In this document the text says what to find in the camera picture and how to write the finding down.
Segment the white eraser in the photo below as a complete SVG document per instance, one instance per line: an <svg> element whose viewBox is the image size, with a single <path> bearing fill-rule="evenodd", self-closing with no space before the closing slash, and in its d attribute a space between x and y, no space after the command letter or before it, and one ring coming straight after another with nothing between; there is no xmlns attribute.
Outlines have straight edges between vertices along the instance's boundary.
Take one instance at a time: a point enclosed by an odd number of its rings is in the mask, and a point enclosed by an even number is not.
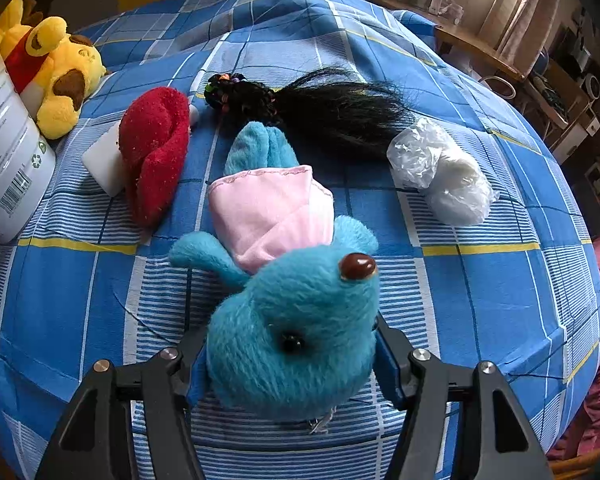
<svg viewBox="0 0 600 480"><path fill-rule="evenodd" d="M194 105L190 104L189 105L189 126L191 126L191 129L193 129L193 127L198 122L199 116L200 116L200 113L198 112L198 109Z"/></svg>
<svg viewBox="0 0 600 480"><path fill-rule="evenodd" d="M125 187L125 171L118 147L120 121L96 140L82 154L82 164L109 196L116 196Z"/></svg>

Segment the barcode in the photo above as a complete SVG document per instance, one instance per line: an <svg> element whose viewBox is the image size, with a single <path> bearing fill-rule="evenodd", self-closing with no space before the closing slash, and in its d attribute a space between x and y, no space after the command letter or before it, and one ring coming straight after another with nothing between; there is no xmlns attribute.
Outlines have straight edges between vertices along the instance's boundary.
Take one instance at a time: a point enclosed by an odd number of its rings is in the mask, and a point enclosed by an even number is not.
<svg viewBox="0 0 600 480"><path fill-rule="evenodd" d="M13 177L13 180L9 184L7 191L4 192L4 195L0 199L0 207L7 214L13 214L13 211L17 208L30 185L31 179L22 170L18 170L18 173L16 173L16 176Z"/></svg>

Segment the pink cloth pouch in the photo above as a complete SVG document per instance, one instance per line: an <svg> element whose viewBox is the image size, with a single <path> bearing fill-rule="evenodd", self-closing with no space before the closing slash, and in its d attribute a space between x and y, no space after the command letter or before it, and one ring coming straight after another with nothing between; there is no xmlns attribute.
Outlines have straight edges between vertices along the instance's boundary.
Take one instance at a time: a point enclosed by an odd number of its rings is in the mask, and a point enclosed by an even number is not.
<svg viewBox="0 0 600 480"><path fill-rule="evenodd" d="M211 184L208 199L218 239L251 274L288 251L333 239L333 195L310 166L225 176Z"/></svg>

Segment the curtain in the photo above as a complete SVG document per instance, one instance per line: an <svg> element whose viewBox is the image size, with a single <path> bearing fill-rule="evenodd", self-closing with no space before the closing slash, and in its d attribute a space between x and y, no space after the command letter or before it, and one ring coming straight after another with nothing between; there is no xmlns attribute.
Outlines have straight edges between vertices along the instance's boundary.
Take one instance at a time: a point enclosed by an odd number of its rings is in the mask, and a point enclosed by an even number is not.
<svg viewBox="0 0 600 480"><path fill-rule="evenodd" d="M560 0L495 0L478 36L528 75L549 36Z"/></svg>

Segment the bed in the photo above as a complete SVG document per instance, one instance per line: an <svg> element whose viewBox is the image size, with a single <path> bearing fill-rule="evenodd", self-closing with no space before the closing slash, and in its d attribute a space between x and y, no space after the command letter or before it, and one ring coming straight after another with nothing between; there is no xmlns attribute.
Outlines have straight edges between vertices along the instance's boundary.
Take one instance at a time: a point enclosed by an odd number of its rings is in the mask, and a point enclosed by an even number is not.
<svg viewBox="0 0 600 480"><path fill-rule="evenodd" d="M500 193L480 226L437 222L388 164L348 164L296 146L331 189L337 214L378 236L381 310L412 343L446 362L498 364L544 450L567 427L600 362L600 274L584 220L560 168L531 126L488 88L433 51L433 25L365 0L163 0L81 31L113 72L55 146L56 170L23 232L0 246L0 446L32 479L56 421L97 359L149 358L204 323L222 297L215 278L169 266L171 244L212 231L208 183L232 140L205 105L206 80L241 72L279 88L319 66L389 79L414 115L440 124ZM170 214L137 229L123 195L107 196L80 158L155 86L200 111ZM143 479L153 477L142 405L133 406ZM458 407L447 407L437 478L453 458ZM371 376L338 406L328 432L221 408L209 394L192 412L192 439L209 479L379 479L404 414Z"/></svg>

